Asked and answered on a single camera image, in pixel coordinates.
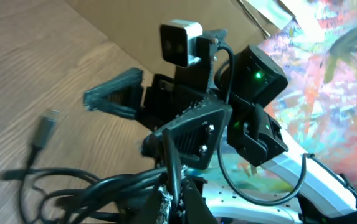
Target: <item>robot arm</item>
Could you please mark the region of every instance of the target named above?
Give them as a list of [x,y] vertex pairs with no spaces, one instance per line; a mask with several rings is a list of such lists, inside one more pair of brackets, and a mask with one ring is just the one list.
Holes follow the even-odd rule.
[[[75,169],[32,169],[54,126],[53,119],[44,118],[46,125],[40,126],[36,137],[41,141],[34,141],[25,169],[12,170],[4,178],[21,182],[18,207],[24,223],[30,223],[22,202],[24,182],[36,174],[32,188],[37,191],[34,182],[50,175],[72,175],[90,184],[86,189],[45,195],[36,218],[44,223],[77,224],[86,217],[132,224],[217,223],[214,217],[257,223],[357,223],[357,193],[352,186],[315,158],[306,157],[306,151],[263,111],[287,86],[283,70],[268,55],[251,45],[235,56],[224,42],[226,30],[203,32],[196,22],[172,21],[160,31],[163,58],[180,66],[174,79],[155,75],[141,105],[142,71],[132,68],[86,91],[83,99],[90,111],[135,119],[152,130],[141,153],[155,159],[156,169],[105,179]],[[217,72],[215,89],[211,81],[214,54],[222,49],[229,54],[230,68],[228,75]],[[240,156],[295,186],[283,195],[285,200],[277,199],[278,195],[243,193],[229,182],[218,147],[225,127],[227,143]],[[231,189],[181,173],[182,165],[206,169],[216,148]],[[47,220],[41,211],[54,197],[61,197],[65,213]],[[116,202],[121,214],[98,212],[111,202]],[[70,221],[74,213],[78,215]]]
[[[289,150],[261,166],[294,186],[300,177],[302,154],[307,152],[285,130],[281,130],[281,135]],[[299,193],[329,218],[341,217],[357,211],[356,198],[348,188],[338,182],[313,158],[306,160],[307,174]]]
[[[288,151],[261,164],[261,167],[295,186],[302,169],[302,154],[307,152],[285,130],[281,130],[281,135]],[[229,217],[256,223],[308,223],[308,214],[304,211],[312,204],[317,210],[315,212],[319,213],[312,217],[316,223],[322,219],[339,223],[340,220],[346,220],[345,217],[357,222],[357,198],[349,190],[351,186],[343,186],[344,179],[336,174],[334,178],[313,158],[307,158],[306,163],[307,174],[299,192],[301,199],[295,197],[281,205],[260,206],[232,193],[230,187],[222,188],[215,183],[205,184],[202,196],[215,217]],[[285,196],[253,190],[243,192],[252,198],[266,201]]]

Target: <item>wooden table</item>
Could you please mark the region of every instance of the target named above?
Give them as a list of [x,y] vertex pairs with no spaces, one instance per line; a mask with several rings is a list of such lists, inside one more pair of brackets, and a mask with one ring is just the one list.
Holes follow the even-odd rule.
[[[87,112],[82,104],[85,90],[130,67],[144,69],[62,0],[0,1],[0,171],[22,166],[34,124],[47,108],[60,111],[59,127],[37,167],[74,167],[100,177],[149,169],[153,161],[138,152],[144,127]],[[145,74],[149,85],[152,75]],[[85,186],[65,177],[40,185]],[[0,223],[20,223],[16,187],[0,181]],[[39,197],[28,195],[32,207]]]

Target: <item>black cable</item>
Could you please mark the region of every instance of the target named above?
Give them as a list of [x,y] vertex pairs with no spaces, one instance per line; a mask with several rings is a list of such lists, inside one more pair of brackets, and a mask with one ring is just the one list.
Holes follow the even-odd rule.
[[31,224],[35,221],[35,220],[33,220],[31,222],[29,221],[29,218],[27,217],[26,209],[24,208],[24,203],[23,203],[23,201],[24,201],[24,183],[27,180],[27,175],[29,173],[30,166],[31,165],[26,166],[25,171],[23,173],[23,178],[19,182],[19,186],[18,186],[18,190],[17,190],[17,209],[18,209],[19,216],[21,217],[23,224]]
[[[90,172],[80,170],[80,169],[64,168],[64,167],[29,169],[27,175],[34,175],[34,174],[38,174],[40,172],[52,172],[52,171],[71,172],[73,174],[82,174],[82,175],[86,175],[96,181],[100,180],[99,177],[97,177],[94,174],[91,174]],[[22,180],[25,172],[27,172],[25,169],[6,170],[6,171],[0,173],[0,179],[1,180]]]
[[355,191],[355,189],[353,189],[352,187],[350,187],[346,182],[344,182],[343,180],[341,180],[331,169],[329,169],[329,167],[327,167],[324,163],[322,163],[321,161],[319,161],[317,158],[315,158],[313,155],[311,157],[311,159],[316,162],[319,166],[321,166],[323,169],[325,169],[333,178],[335,178],[335,180],[337,182],[339,182],[344,188],[346,188],[347,190],[349,190],[354,197],[357,199],[357,192]]
[[142,186],[139,186],[137,184],[137,188],[134,189],[133,187],[130,187],[129,190],[126,190],[125,192],[120,192],[120,193],[114,193],[113,195],[107,196],[105,197],[105,199],[103,199],[101,202],[98,202],[95,205],[92,206],[88,206],[86,209],[78,212],[78,215],[76,216],[76,218],[74,218],[74,220],[72,222],[62,222],[62,223],[69,223],[69,224],[80,224],[84,219],[86,219],[90,214],[92,214],[93,212],[103,208],[104,206],[106,206],[107,204],[113,202],[113,201],[118,201],[121,199],[128,199],[128,198],[132,198],[132,197],[137,197],[139,195],[143,195],[144,192],[148,193],[149,192],[149,188],[144,188],[142,189],[143,186],[145,186],[147,184],[143,184]]
[[109,212],[95,212],[90,215],[91,218],[95,218],[97,220],[102,220],[106,222],[120,223],[120,214],[119,213],[109,213]]
[[214,77],[214,83],[216,84],[217,88],[222,90],[222,86],[221,86],[221,76],[222,76],[222,72],[223,69],[229,65],[229,59],[226,60],[221,67],[216,71],[216,76]]
[[105,195],[107,192],[112,192],[113,194],[117,192],[117,194],[120,194],[121,191],[124,190],[125,188],[131,189],[130,186],[132,185],[140,185],[141,183],[143,183],[143,185],[141,186],[144,187],[148,183],[146,181],[143,182],[143,180],[158,177],[161,173],[164,173],[166,171],[167,171],[166,167],[161,167],[159,169],[147,170],[139,174],[131,175],[130,177],[121,178],[119,181],[111,181],[111,179],[113,180],[112,177],[111,179],[104,180],[104,182],[102,183],[99,182],[95,185],[89,186],[83,192],[82,195],[78,196],[77,200],[75,201],[75,207],[66,210],[62,223],[69,223],[70,217],[72,216],[74,211],[80,209],[81,206],[85,205],[85,202],[88,202],[92,198],[96,198],[95,197],[96,195],[101,195],[98,194],[98,192],[102,192],[102,195]]
[[167,187],[173,196],[173,211],[178,207],[181,194],[181,160],[169,129],[162,130],[164,161],[167,167]]
[[224,49],[229,56],[229,83],[227,86],[226,99],[225,99],[225,102],[228,103],[229,95],[231,94],[232,82],[234,81],[234,75],[235,75],[235,54],[232,48],[225,43],[222,43],[220,46],[218,46],[218,49],[219,50]]
[[224,176],[224,178],[227,181],[228,185],[232,188],[232,190],[237,195],[239,195],[240,197],[242,197],[246,201],[248,201],[250,203],[253,203],[255,205],[260,205],[260,206],[276,206],[276,205],[280,205],[280,204],[283,204],[283,203],[286,203],[286,202],[290,201],[292,198],[294,198],[298,194],[298,192],[302,188],[302,185],[303,185],[304,180],[305,180],[305,176],[307,174],[306,160],[307,160],[307,157],[309,157],[309,156],[310,155],[307,154],[307,153],[304,153],[302,155],[302,170],[301,170],[300,177],[298,179],[298,182],[297,182],[295,188],[293,188],[293,190],[288,195],[284,196],[283,198],[280,198],[280,199],[277,199],[277,200],[273,200],[273,201],[263,201],[263,200],[257,200],[257,199],[249,197],[248,195],[243,193],[243,191],[241,191],[240,189],[238,189],[235,186],[235,184],[233,183],[231,178],[229,178],[228,173],[227,173],[226,168],[225,168],[225,165],[224,165],[224,161],[222,160],[221,145],[219,145],[218,148],[217,148],[218,163],[219,163],[222,175]]
[[[16,179],[19,179],[19,176],[22,176],[20,174],[22,170],[9,170],[7,172],[4,172],[3,174],[11,176],[15,176]],[[68,175],[71,177],[76,177],[79,179],[82,179],[89,184],[94,184],[96,181],[99,181],[100,178],[97,177],[94,174],[91,174],[90,172],[84,171],[84,170],[79,170],[79,169],[73,169],[73,168],[64,168],[64,167],[59,167],[59,168],[45,168],[45,169],[31,169],[30,174],[36,174],[36,173],[41,173],[37,176],[35,176],[33,179],[30,181],[30,188],[35,190],[36,192],[39,192],[43,197],[47,195],[47,192],[36,186],[36,182],[44,177],[51,176],[51,175]]]
[[82,189],[64,189],[64,190],[57,190],[55,192],[47,194],[41,201],[37,208],[37,219],[40,219],[43,223],[51,222],[52,220],[48,220],[44,218],[44,214],[42,213],[44,210],[45,203],[54,198],[54,197],[61,197],[61,196],[68,196],[68,195],[78,195]]

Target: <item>screw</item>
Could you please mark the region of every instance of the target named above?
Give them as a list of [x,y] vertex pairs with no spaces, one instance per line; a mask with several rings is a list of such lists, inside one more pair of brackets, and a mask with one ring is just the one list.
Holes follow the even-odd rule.
[[210,124],[210,125],[206,128],[206,131],[207,131],[208,133],[213,132],[213,131],[214,131],[214,125]]
[[218,39],[217,39],[217,38],[213,38],[213,39],[211,39],[211,42],[212,42],[213,44],[218,44]]
[[199,148],[199,152],[205,153],[206,151],[207,151],[207,146],[206,145],[201,145],[201,147]]

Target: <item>colorful painting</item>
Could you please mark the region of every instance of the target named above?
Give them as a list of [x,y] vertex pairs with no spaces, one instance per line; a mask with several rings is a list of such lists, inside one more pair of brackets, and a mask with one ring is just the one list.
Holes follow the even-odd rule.
[[[292,21],[259,45],[289,80],[288,87],[265,110],[308,152],[335,172],[346,174],[357,189],[357,1],[309,4],[325,32],[323,42],[310,42]],[[272,174],[251,167],[228,145],[224,147],[225,164],[240,188],[291,189]],[[198,175],[225,185],[216,157]]]

